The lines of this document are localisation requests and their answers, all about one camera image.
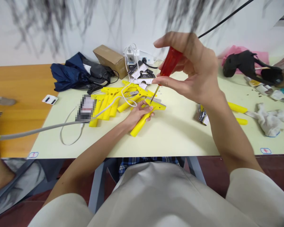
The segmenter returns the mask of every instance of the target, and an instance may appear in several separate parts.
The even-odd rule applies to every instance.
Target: white cloth
[[[226,199],[172,163],[130,166],[94,215],[77,194],[44,206],[38,226],[284,226],[284,192],[265,174],[232,171]]]
[[[265,111],[264,103],[259,103],[258,112],[247,111],[245,114],[258,120],[267,137],[276,137],[281,130],[281,120]]]
[[[265,111],[264,103],[257,104],[258,112],[247,111],[245,114],[258,120],[267,137],[276,137],[284,122],[284,110]]]

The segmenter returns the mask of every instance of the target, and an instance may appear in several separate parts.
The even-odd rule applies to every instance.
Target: phone
[[[96,99],[91,98],[91,95],[84,95],[80,103],[76,121],[90,121],[96,106],[96,101]]]

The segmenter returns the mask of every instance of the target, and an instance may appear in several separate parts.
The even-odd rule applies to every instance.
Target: screwdriver handle
[[[182,56],[183,53],[177,51],[173,47],[169,47],[167,56],[162,66],[162,70],[160,72],[160,76],[170,76]]]

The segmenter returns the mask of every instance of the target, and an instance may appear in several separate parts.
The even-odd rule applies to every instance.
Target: charger
[[[125,52],[125,58],[127,65],[137,64],[137,60],[140,60],[140,51],[138,49],[128,47]]]

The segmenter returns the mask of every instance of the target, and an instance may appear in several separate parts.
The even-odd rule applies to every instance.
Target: sleeve
[[[83,197],[69,193],[55,198],[42,207],[28,227],[86,227],[92,217],[93,214],[88,209]]]
[[[259,226],[284,226],[284,191],[262,172],[233,170],[226,200]]]

